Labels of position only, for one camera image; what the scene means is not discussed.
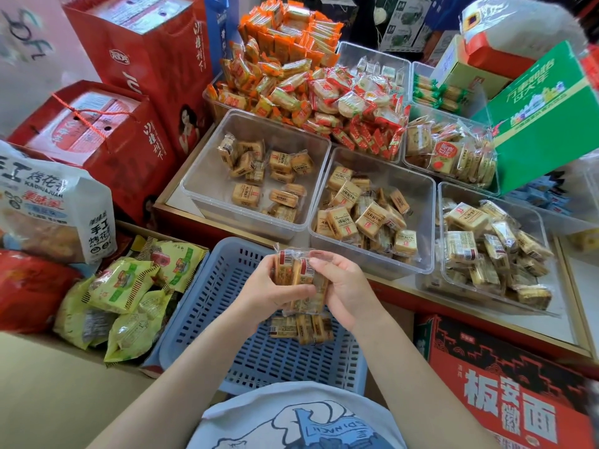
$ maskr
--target white snack bag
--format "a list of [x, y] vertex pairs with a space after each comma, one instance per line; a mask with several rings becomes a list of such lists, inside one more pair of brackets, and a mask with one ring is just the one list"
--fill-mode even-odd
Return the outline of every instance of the white snack bag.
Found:
[[0, 141], [0, 229], [22, 251], [93, 263], [116, 250], [110, 189], [86, 170], [31, 159]]

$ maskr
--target red gift box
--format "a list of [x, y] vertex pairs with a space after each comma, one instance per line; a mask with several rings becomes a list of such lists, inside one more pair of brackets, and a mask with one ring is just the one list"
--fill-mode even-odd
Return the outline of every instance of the red gift box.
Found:
[[501, 447], [592, 449], [585, 378], [438, 315], [421, 318], [415, 344]]
[[72, 0], [64, 10], [102, 82], [150, 96], [182, 162], [211, 123], [204, 0]]
[[86, 169], [112, 191], [117, 218], [147, 224], [151, 204], [178, 169], [150, 99], [85, 80], [55, 96], [8, 141], [32, 157]]

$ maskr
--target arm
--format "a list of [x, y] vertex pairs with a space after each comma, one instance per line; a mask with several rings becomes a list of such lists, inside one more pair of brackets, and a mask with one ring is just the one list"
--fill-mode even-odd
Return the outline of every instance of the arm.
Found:
[[229, 308], [88, 449], [184, 448], [235, 355], [282, 304], [316, 293], [312, 285], [278, 287], [267, 256]]
[[336, 254], [332, 260], [310, 263], [333, 283], [329, 309], [358, 341], [408, 447], [497, 448], [378, 301], [359, 266]]

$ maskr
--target blue plastic basket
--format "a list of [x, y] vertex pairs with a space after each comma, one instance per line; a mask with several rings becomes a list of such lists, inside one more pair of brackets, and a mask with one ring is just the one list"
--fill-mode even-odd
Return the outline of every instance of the blue plastic basket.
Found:
[[[167, 369], [183, 350], [237, 297], [264, 256], [272, 254], [258, 244], [240, 238], [220, 241], [198, 279], [191, 286], [160, 347], [160, 363]], [[333, 320], [335, 342], [303, 347], [293, 339], [273, 339], [269, 326], [241, 347], [219, 388], [243, 394], [282, 381], [316, 381], [360, 395], [364, 393], [367, 365], [351, 333]]]

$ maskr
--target forearm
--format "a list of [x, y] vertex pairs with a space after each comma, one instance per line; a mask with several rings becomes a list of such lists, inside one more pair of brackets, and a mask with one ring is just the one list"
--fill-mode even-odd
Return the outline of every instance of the forearm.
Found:
[[225, 311], [89, 448], [184, 448], [250, 334]]
[[376, 321], [356, 328], [355, 336], [407, 445], [496, 448], [491, 435], [381, 310]]

